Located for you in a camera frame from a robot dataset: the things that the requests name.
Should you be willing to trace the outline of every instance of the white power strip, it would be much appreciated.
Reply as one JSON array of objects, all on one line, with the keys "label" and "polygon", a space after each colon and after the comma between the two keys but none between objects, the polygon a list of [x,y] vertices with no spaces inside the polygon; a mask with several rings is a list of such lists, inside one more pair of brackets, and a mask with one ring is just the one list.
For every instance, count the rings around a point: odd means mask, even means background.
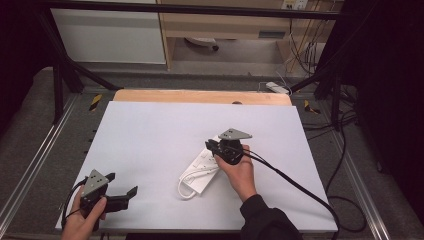
[{"label": "white power strip", "polygon": [[[216,175],[218,170],[219,167],[215,161],[215,158],[212,156],[212,152],[204,148],[194,159],[194,161],[188,166],[184,173],[179,177],[180,183],[178,185],[178,190],[180,184],[184,183],[187,187],[196,193],[202,194],[203,190],[205,190],[206,186]],[[191,198],[193,196],[194,194],[183,197]]]},{"label": "white power strip", "polygon": [[284,93],[287,94],[289,93],[289,91],[285,88],[283,88],[282,86],[276,84],[275,82],[269,82],[266,84],[266,87],[276,93]]}]

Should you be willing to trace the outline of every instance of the white tabletop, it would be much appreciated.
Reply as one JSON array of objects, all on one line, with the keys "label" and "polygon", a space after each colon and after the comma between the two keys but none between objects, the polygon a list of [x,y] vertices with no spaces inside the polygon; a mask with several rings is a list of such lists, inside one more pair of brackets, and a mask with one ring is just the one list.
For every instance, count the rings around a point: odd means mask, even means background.
[{"label": "white tabletop", "polygon": [[[241,201],[222,171],[201,196],[182,200],[178,178],[228,128],[253,135],[251,150],[327,202],[295,107],[264,105],[109,102],[76,179],[96,169],[116,173],[109,196],[138,186],[128,210],[110,213],[100,228],[113,231],[240,230]],[[334,232],[331,214],[283,178],[255,162],[255,181],[268,206],[283,210],[301,232]]]}]

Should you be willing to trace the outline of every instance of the floor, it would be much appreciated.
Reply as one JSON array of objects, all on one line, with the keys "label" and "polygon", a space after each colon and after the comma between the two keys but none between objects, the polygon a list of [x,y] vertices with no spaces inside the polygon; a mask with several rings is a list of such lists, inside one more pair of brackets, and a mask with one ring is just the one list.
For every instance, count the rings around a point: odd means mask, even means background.
[{"label": "floor", "polygon": [[[152,67],[147,70],[126,72],[125,67],[93,69],[99,75],[115,84],[125,84],[132,88],[179,88],[236,91],[268,91],[264,83],[269,81],[280,84],[293,84],[301,81],[306,74],[302,70],[289,73],[285,69],[286,59],[281,59],[275,42],[218,40],[220,49],[215,52],[207,47],[192,45],[184,39],[178,39],[171,70]],[[49,70],[40,72],[34,87],[27,96],[22,109],[16,114],[9,130],[0,139],[0,168],[5,172],[6,181],[0,183],[2,194],[0,205],[11,202],[11,196],[28,166],[33,165],[33,157],[47,133],[52,129],[54,105],[52,96],[52,76]],[[95,129],[101,121],[106,102],[113,98],[113,92],[100,88],[87,79],[85,92],[75,96],[75,107],[69,113],[65,126],[60,129],[60,136],[54,139],[54,146],[46,153],[42,166],[34,172],[31,187],[23,192],[21,202],[8,225],[4,239],[58,239],[58,232],[52,225],[57,221],[63,196],[69,185],[75,181],[78,167],[84,161],[90,147],[90,139],[95,136]],[[328,119],[324,114],[327,102],[315,101],[312,92],[314,84],[291,96],[293,104],[298,107],[302,123],[325,124]],[[101,93],[103,99],[94,112],[88,111],[93,97]],[[309,108],[305,110],[305,100]],[[348,111],[350,103],[342,104],[341,110]],[[346,143],[348,157],[353,159],[362,181],[369,190],[376,211],[381,218],[381,226],[387,231],[385,236],[377,236],[375,226],[369,224],[360,233],[342,230],[341,239],[424,239],[424,229],[410,209],[396,183],[390,175],[380,174],[376,168],[372,151],[360,126],[346,126]],[[340,135],[334,131],[306,131],[311,151],[316,161],[323,183],[327,183],[337,165],[340,148]],[[343,164],[330,189],[331,194],[346,196],[358,201],[361,193],[355,192],[355,179],[349,173],[349,164]],[[333,202],[340,210],[342,223],[348,227],[358,228],[361,216],[351,204]],[[111,239],[122,239],[115,234]],[[322,236],[307,236],[309,239],[323,239]]]}]

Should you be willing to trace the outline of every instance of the white cabinet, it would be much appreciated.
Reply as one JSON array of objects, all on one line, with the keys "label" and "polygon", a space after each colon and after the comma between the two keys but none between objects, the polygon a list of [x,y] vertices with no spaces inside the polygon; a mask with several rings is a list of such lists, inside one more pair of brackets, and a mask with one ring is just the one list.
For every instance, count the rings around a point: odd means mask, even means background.
[{"label": "white cabinet", "polygon": [[[96,0],[152,3],[155,0]],[[68,55],[78,62],[165,64],[157,13],[52,9]]]}]

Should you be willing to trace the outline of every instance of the hand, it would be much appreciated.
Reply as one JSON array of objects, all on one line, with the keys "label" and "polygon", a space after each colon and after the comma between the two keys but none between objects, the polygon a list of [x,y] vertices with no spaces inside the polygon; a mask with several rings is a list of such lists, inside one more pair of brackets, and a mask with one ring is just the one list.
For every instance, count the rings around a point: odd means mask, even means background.
[{"label": "hand", "polygon": [[80,208],[80,198],[83,189],[84,186],[81,186],[74,198],[71,213],[76,212],[68,217],[65,229],[62,233],[62,240],[86,240],[90,238],[97,219],[100,218],[104,220],[106,217],[103,213],[107,202],[105,197],[102,197],[96,205],[94,205],[93,210],[91,210],[87,218],[84,217],[82,210],[77,211]]},{"label": "hand", "polygon": [[[243,149],[250,150],[250,147],[243,145]],[[242,202],[257,194],[253,177],[253,163],[250,157],[243,156],[237,165],[226,163],[216,154],[214,157],[218,166],[227,174],[231,186],[237,192]]]}]

